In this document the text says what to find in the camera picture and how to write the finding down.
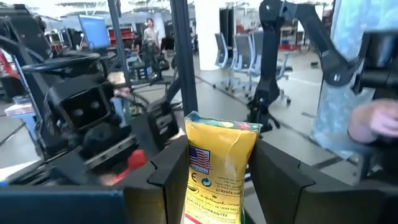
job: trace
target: metal pole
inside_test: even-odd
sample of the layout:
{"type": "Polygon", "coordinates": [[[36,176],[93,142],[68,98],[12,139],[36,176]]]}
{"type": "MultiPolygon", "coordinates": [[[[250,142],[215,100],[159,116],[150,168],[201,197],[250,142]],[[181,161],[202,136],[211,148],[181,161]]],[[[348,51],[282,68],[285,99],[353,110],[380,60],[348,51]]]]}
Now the metal pole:
{"type": "MultiPolygon", "coordinates": [[[[118,17],[118,9],[116,9],[116,4],[114,0],[108,0],[108,7],[109,7],[109,13],[112,19],[112,25],[113,25],[113,31],[114,35],[116,38],[116,50],[118,51],[118,57],[120,59],[120,62],[122,63],[122,70],[124,74],[124,79],[126,81],[126,85],[130,88],[131,87],[131,81],[130,81],[130,75],[129,75],[129,69],[127,68],[127,62],[126,62],[126,53],[124,51],[124,43],[122,40],[122,33],[120,31],[120,25],[119,25],[119,17],[118,17]]],[[[125,121],[128,125],[131,124],[131,116],[130,116],[130,104],[127,100],[124,100],[124,118],[125,121]]]]}
{"type": "Polygon", "coordinates": [[[193,69],[192,45],[187,0],[171,0],[174,25],[177,68],[181,79],[181,96],[184,115],[198,111],[195,70],[193,69]]]}

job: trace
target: yellow package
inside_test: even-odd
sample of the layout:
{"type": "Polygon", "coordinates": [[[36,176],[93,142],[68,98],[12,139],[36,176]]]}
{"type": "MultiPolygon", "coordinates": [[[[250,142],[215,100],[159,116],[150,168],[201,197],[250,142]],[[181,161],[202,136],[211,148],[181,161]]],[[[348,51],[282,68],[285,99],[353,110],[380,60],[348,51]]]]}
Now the yellow package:
{"type": "Polygon", "coordinates": [[[260,124],[185,118],[189,141],[189,178],[184,224],[243,224],[246,165],[260,124]]]}

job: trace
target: gray office chair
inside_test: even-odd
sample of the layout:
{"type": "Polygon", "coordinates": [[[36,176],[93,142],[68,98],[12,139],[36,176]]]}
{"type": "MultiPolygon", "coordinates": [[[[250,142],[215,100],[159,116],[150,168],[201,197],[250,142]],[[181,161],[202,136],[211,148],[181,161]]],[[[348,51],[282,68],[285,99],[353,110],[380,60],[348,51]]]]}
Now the gray office chair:
{"type": "MultiPolygon", "coordinates": [[[[215,34],[216,41],[217,41],[217,59],[216,59],[216,66],[220,68],[232,68],[234,63],[236,62],[235,57],[230,58],[228,55],[228,47],[226,45],[224,35],[222,33],[215,34]]],[[[240,78],[233,77],[231,70],[228,70],[228,77],[223,78],[220,82],[213,84],[213,88],[216,88],[217,85],[225,85],[225,90],[232,89],[234,90],[234,86],[239,85],[241,83],[240,78]]]]}
{"type": "MultiPolygon", "coordinates": [[[[252,41],[254,47],[254,63],[249,69],[249,75],[257,77],[261,74],[261,59],[262,59],[262,41],[263,41],[264,33],[263,31],[255,31],[252,33],[252,41]]],[[[277,65],[275,78],[279,81],[282,78],[286,80],[289,79],[289,76],[285,74],[285,72],[293,71],[292,67],[287,66],[287,59],[289,58],[290,53],[284,54],[284,59],[282,65],[277,65]]],[[[290,105],[291,98],[285,94],[284,90],[280,90],[280,98],[281,100],[286,99],[288,105],[290,105]]]]}
{"type": "Polygon", "coordinates": [[[234,36],[237,56],[236,63],[233,66],[233,71],[239,73],[245,73],[249,76],[248,82],[241,82],[240,85],[235,88],[241,87],[245,90],[245,96],[248,96],[248,93],[251,92],[253,85],[252,74],[250,72],[251,68],[254,65],[254,47],[251,35],[249,34],[238,34],[234,36]]]}

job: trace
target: concrete floor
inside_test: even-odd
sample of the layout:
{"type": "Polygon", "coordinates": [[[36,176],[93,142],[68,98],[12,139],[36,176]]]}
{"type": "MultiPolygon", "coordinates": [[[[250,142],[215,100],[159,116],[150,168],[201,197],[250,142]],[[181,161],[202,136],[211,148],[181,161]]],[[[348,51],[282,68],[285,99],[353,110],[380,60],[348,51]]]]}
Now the concrete floor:
{"type": "MultiPolygon", "coordinates": [[[[273,103],[270,112],[282,123],[282,127],[263,134],[264,141],[311,166],[335,157],[308,140],[308,135],[312,130],[313,117],[317,113],[322,80],[322,71],[310,67],[310,62],[317,60],[317,56],[312,53],[303,53],[289,58],[288,65],[292,66],[294,71],[289,74],[289,80],[281,80],[278,85],[291,97],[291,106],[286,107],[286,103],[280,100],[273,103]]],[[[212,87],[212,84],[225,76],[227,72],[222,70],[200,71],[197,56],[194,56],[194,64],[200,114],[205,117],[232,121],[244,120],[248,113],[247,99],[245,99],[244,93],[237,92],[232,95],[230,92],[212,87]]],[[[247,79],[242,74],[236,74],[236,76],[241,77],[242,80],[247,79]]],[[[164,88],[151,86],[141,89],[140,92],[150,101],[154,101],[164,94],[164,88]]],[[[0,105],[0,110],[4,111],[8,106],[0,105]]],[[[182,114],[179,113],[177,116],[182,121],[182,114]]],[[[26,129],[20,128],[14,131],[21,125],[20,121],[0,115],[0,123],[3,127],[0,129],[0,141],[3,142],[0,143],[2,144],[0,147],[0,172],[2,168],[38,159],[26,129]]],[[[352,184],[354,181],[354,170],[354,165],[346,161],[340,161],[321,169],[322,172],[348,184],[352,184]]],[[[252,192],[251,183],[246,184],[245,192],[252,192]]],[[[245,196],[245,206],[256,223],[265,223],[256,194],[245,196]]]]}

